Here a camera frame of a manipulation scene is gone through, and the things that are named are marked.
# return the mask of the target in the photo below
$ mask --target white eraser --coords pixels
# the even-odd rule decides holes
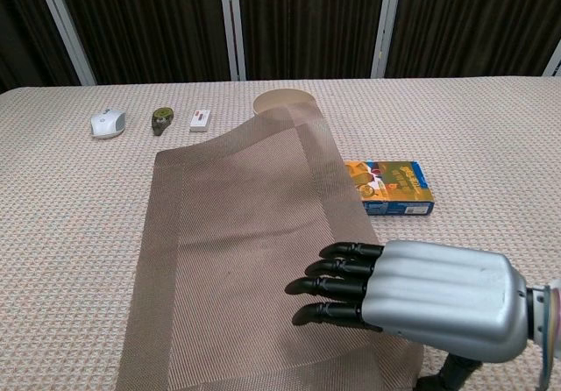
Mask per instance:
[[[206,132],[209,130],[210,110],[197,110],[191,118],[189,130],[191,132]]]

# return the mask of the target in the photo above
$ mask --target white computer mouse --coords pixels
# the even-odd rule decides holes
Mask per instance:
[[[91,117],[91,135],[97,139],[110,139],[124,131],[124,112],[106,109]]]

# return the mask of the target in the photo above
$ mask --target table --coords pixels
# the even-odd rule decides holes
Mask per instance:
[[[528,280],[561,277],[561,78],[218,82],[16,89],[0,96],[0,388],[112,389],[160,150],[252,117],[269,89],[311,93],[344,159],[419,160],[428,217],[371,217],[380,240],[503,252]],[[161,137],[152,112],[174,109]],[[96,140],[89,117],[127,112]],[[189,132],[195,109],[208,132]],[[423,374],[444,355],[427,349]],[[561,364],[551,389],[561,387]],[[538,349],[487,365],[466,390],[533,389]]]

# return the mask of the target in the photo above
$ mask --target curtain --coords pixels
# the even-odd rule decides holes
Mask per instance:
[[[230,80],[221,0],[66,0],[100,84]]]
[[[370,77],[381,0],[240,0],[251,80]]]
[[[45,0],[0,0],[0,93],[79,84]]]
[[[386,77],[541,75],[561,0],[400,0]]]

